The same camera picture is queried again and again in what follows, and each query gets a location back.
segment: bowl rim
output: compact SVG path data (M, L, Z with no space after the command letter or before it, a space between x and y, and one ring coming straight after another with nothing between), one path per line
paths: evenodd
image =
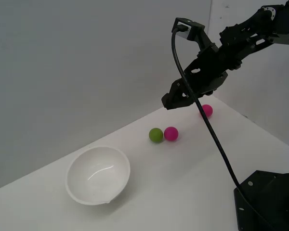
M83 200L80 200L78 199L69 189L69 186L68 186L68 183L67 183L67 179L68 179L68 174L69 174L69 171L72 167L72 165L74 164L74 162L81 156L83 155L84 153L92 150L92 149L96 149L96 148L110 148L110 149L114 149L116 150L117 152L119 152L123 158L125 159L125 162L127 164L127 167L128 167L128 175L124 181L124 183L122 184L122 186L116 191L116 193L114 193L114 195L107 201L96 201L96 202L87 202L87 201L83 201ZM101 205L101 204L108 204L109 202L111 202L113 199L115 199L122 191L123 189L125 188L125 186L127 185L127 182L129 181L129 178L130 178L130 174L131 174L131 165L130 165L130 162L127 158L127 156L121 151L119 150L118 148L114 148L114 147L111 147L111 146L107 146L107 145L101 145L101 146L94 146L94 147L90 147L89 149L87 149L86 151L83 151L82 153L80 153L79 155L77 155L77 157L72 161L72 163L69 165L67 171L66 171L66 178L65 178L65 186L66 186L66 191L67 193L69 194L69 196L76 202L80 203L80 204L83 204L83 205Z

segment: white bowl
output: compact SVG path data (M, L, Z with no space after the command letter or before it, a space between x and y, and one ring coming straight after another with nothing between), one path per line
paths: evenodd
M66 190L84 205L109 203L124 189L131 167L126 155L112 147L95 147L78 156L66 174Z

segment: table surface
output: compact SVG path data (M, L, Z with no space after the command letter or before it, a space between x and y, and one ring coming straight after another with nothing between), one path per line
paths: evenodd
M241 182L255 170L289 172L289 146L214 97L210 119ZM149 141L151 128L177 127L176 142ZM127 187L113 202L73 201L66 169L93 146L122 150L131 163ZM236 231L235 188L195 105L159 109L0 188L0 231Z

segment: ball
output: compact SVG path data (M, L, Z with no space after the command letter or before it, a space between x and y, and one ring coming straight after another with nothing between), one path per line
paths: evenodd
M210 118L211 115L213 114L213 108L208 104L202 105L202 108L203 108L204 113L206 114L207 118Z
M164 136L165 136L165 139L168 141L175 141L179 136L179 132L174 127L168 127L164 131Z
M159 143L163 140L163 131L159 128L153 128L149 132L149 138L154 143Z

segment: black cable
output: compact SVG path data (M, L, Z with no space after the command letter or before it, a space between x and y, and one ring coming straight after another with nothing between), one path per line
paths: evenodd
M178 58L178 55L177 55L177 51L176 51L176 48L175 48L175 37L176 37L176 33L178 31L179 30L176 28L172 32L171 49L172 49L172 54L173 54L173 57L174 57L175 64L177 65L177 68L178 68L178 70L180 72L180 75L181 75L181 77L182 77L182 79L183 79L183 81L184 81L189 93L191 94L191 97L195 101L196 106L198 107L198 110L200 111L200 114L201 114L205 124L207 125L208 130L209 130L209 132L210 132L210 134L211 134L211 136L212 136L212 138L213 138L218 150L220 151L220 153L221 153L221 155L223 157L223 160L224 160L224 162L225 162L225 164L227 166L227 169L228 169L228 171L230 173L230 176L231 176L233 182L235 183L235 185L237 187L237 190L239 191L239 193L241 194L241 196L245 200L245 202L248 204L248 206L255 212L255 214L257 214L257 216L259 216L267 224L267 226L272 231L274 231L275 230L274 227L252 206L251 202L249 201L249 199L245 195L245 193L244 193L239 181L236 178L235 173L233 172L233 169L232 169L232 167L230 165L228 157L227 157L225 151L223 150L223 147L222 147L221 143L219 142L219 140L218 140L218 138L217 138L217 136L216 136L216 134L215 134L215 132L214 132L214 130L213 130L213 128L212 128L212 126L211 126L211 124L210 124L210 122L209 122L209 120L208 120L208 118L207 118L202 106L201 106L201 103L200 103L198 97L195 95L193 89L191 88L189 82L187 81L187 78L186 78L185 73L184 73L184 71L183 71L183 69L181 67L181 64L180 64L180 61L179 61L179 58Z
M286 2L286 6L289 5L289 0Z

